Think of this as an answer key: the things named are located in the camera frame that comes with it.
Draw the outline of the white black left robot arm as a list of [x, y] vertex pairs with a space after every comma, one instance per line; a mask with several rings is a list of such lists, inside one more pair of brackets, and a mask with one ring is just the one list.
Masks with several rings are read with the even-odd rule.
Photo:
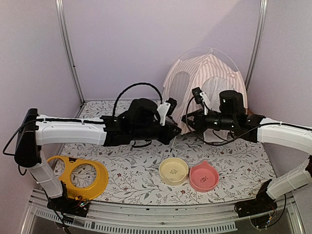
[[87, 143], [105, 147], [128, 145], [131, 141], [157, 140], [164, 145], [181, 133], [181, 129], [167, 121], [176, 107], [170, 98], [157, 105], [154, 101], [134, 99], [127, 111], [119, 116], [96, 118], [56, 118], [39, 115], [36, 108], [29, 109], [23, 124], [17, 130], [15, 162], [26, 168], [53, 203], [63, 212], [73, 204], [67, 197], [69, 186], [63, 186], [41, 156], [42, 145], [54, 143]]

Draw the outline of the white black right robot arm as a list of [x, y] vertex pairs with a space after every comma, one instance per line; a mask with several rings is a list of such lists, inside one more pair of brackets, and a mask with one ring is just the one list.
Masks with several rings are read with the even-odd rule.
[[[194, 88], [192, 94], [191, 99], [202, 108], [191, 113], [186, 112], [182, 117], [189, 130], [201, 133], [208, 129], [225, 130], [232, 132], [235, 139], [276, 144], [309, 155], [312, 153], [310, 127], [284, 123], [263, 115], [249, 115], [244, 109], [242, 94], [235, 90], [226, 90], [219, 94], [219, 112], [208, 107], [209, 99], [200, 88]], [[312, 159], [309, 157], [286, 174], [263, 183], [252, 202], [252, 208], [255, 212], [261, 213], [270, 206], [271, 200], [297, 190], [311, 181]]]

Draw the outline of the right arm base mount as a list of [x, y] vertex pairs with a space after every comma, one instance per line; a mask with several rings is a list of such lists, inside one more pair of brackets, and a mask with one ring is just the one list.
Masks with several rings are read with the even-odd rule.
[[277, 208], [275, 199], [272, 199], [267, 194], [267, 188], [272, 179], [264, 182], [254, 199], [240, 201], [235, 203], [234, 210], [238, 217], [246, 217], [256, 215], [268, 211], [273, 211]]

